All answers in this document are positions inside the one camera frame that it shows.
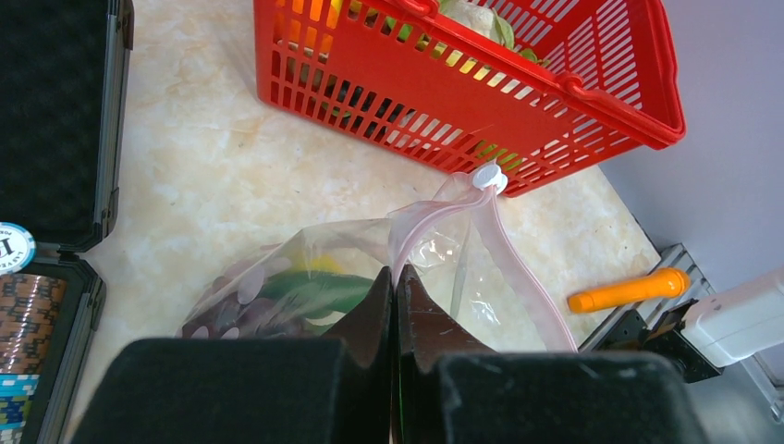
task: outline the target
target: white plastic object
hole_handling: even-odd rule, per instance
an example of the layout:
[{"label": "white plastic object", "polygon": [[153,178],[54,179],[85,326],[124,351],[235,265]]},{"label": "white plastic object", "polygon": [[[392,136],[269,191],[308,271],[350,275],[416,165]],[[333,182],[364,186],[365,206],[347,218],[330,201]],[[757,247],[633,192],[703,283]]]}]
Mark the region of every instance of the white plastic object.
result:
[{"label": "white plastic object", "polygon": [[503,192],[509,184],[509,178],[496,164],[484,164],[473,172],[471,184],[478,190],[496,186],[496,196]]},{"label": "white plastic object", "polygon": [[784,266],[699,301],[684,322],[683,337],[716,367],[784,342]]}]

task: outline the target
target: marble countertop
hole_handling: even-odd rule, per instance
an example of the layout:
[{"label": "marble countertop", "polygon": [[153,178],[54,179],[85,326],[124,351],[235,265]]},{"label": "marble countertop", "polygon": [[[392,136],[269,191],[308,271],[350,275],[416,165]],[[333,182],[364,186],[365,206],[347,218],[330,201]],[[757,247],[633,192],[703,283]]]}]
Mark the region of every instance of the marble countertop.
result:
[{"label": "marble countertop", "polygon": [[[171,336],[224,267],[302,227],[430,198],[446,177],[263,105],[250,0],[134,4],[119,219],[83,255],[109,292],[69,433],[116,354]],[[606,313],[570,314],[567,296],[658,261],[597,167],[500,207],[578,342]]]}]

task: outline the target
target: white plastic clip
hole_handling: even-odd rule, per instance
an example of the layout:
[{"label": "white plastic clip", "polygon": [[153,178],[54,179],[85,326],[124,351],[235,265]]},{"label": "white plastic clip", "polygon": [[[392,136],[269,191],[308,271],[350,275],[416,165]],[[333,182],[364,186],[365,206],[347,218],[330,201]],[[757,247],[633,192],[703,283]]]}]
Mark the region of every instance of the white plastic clip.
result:
[{"label": "white plastic clip", "polygon": [[495,162],[490,162],[476,168],[476,171],[473,172],[471,183],[479,190],[495,185],[496,195],[498,195],[506,189],[509,184],[509,178],[501,171],[500,166],[496,165]]}]

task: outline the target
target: black foam padding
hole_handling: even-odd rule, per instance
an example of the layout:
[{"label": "black foam padding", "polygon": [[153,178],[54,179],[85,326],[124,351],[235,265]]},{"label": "black foam padding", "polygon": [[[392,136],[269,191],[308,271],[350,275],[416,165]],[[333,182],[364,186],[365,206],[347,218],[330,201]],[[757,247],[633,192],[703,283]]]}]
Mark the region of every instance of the black foam padding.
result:
[{"label": "black foam padding", "polygon": [[452,355],[436,367],[440,442],[707,443],[680,376],[651,353]]},{"label": "black foam padding", "polygon": [[339,439],[362,426],[340,424],[356,374],[337,339],[145,339],[112,362],[72,442],[361,442]]},{"label": "black foam padding", "polygon": [[107,2],[0,2],[0,220],[39,241],[92,229]]}]

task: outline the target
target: foam insert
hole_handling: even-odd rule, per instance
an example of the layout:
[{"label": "foam insert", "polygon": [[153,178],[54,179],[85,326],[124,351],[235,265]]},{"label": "foam insert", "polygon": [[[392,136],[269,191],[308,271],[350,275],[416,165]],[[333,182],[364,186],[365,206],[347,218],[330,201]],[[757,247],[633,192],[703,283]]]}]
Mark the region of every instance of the foam insert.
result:
[{"label": "foam insert", "polygon": [[38,241],[92,229],[107,2],[0,2],[0,220]]}]

